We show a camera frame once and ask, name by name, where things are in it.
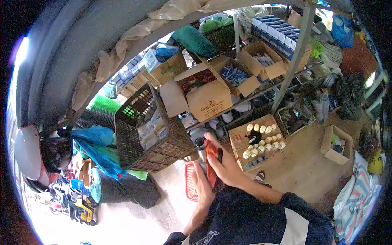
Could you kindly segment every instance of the helmet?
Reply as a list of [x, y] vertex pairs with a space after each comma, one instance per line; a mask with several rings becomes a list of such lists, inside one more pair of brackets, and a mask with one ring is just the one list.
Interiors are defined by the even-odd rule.
[[[45, 145], [45, 157], [50, 156], [49, 152], [53, 150], [48, 150], [47, 146], [52, 144], [44, 142]], [[54, 158], [55, 165], [62, 167], [65, 164], [66, 154], [60, 152], [65, 152], [65, 144], [62, 147], [57, 148], [59, 155], [63, 157]], [[38, 130], [34, 125], [29, 125], [26, 127], [21, 127], [15, 136], [15, 160], [18, 164], [19, 170], [22, 172], [25, 182], [35, 191], [48, 191], [48, 186], [54, 183], [60, 171], [51, 164], [48, 165], [48, 169], [45, 167], [41, 156], [40, 138]]]
[[48, 138], [41, 141], [41, 154], [47, 170], [54, 167], [63, 169], [72, 159], [73, 147], [67, 138]]

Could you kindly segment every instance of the person's right hand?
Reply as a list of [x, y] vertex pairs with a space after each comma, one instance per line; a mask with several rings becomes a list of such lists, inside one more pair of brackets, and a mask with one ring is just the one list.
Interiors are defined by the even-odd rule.
[[211, 133], [205, 133], [205, 138], [223, 150], [222, 163], [213, 154], [208, 154], [207, 159], [216, 175], [229, 186], [241, 189], [247, 182], [251, 181], [241, 170], [232, 154], [228, 153]]

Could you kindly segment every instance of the blue plastic bag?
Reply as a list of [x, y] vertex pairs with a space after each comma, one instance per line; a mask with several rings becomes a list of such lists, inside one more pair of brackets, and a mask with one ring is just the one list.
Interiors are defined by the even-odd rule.
[[80, 145], [80, 150], [86, 152], [86, 154], [95, 162], [95, 164], [107, 175], [116, 180], [127, 175], [125, 170], [122, 170], [120, 166], [113, 161], [109, 156], [97, 150], [94, 144], [84, 141], [81, 138], [74, 138], [76, 143]]
[[332, 36], [342, 48], [352, 48], [354, 45], [354, 32], [351, 21], [340, 15], [334, 15]]
[[91, 126], [88, 129], [73, 129], [74, 138], [87, 140], [93, 144], [108, 146], [113, 143], [113, 130], [103, 126]]

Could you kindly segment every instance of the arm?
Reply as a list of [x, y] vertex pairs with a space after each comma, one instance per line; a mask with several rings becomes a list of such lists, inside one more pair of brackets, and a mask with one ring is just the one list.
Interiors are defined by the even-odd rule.
[[181, 244], [181, 242], [185, 240], [187, 236], [192, 233], [192, 231], [201, 226], [204, 222], [204, 219], [207, 217], [208, 210], [210, 209], [211, 203], [215, 198], [212, 192], [212, 188], [204, 175], [200, 163], [194, 163], [193, 166], [195, 170], [192, 173], [192, 180], [198, 194], [196, 209], [193, 211], [192, 217], [184, 231], [182, 233], [174, 232], [170, 234], [164, 245]]
[[206, 133], [205, 137], [210, 140], [216, 147], [223, 149], [222, 163], [220, 163], [212, 154], [207, 156], [211, 167], [215, 170], [216, 175], [227, 185], [239, 188], [250, 195], [254, 196], [261, 202], [278, 204], [282, 198], [282, 193], [259, 183], [253, 182], [240, 169], [233, 155], [228, 153], [212, 136]]

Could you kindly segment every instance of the red plastic basket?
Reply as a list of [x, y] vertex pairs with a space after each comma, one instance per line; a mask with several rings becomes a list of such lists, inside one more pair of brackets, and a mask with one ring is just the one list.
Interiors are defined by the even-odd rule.
[[191, 161], [185, 165], [185, 192], [189, 200], [198, 201], [199, 198], [192, 180], [192, 173], [194, 171], [194, 166], [193, 166], [194, 162], [197, 161]]

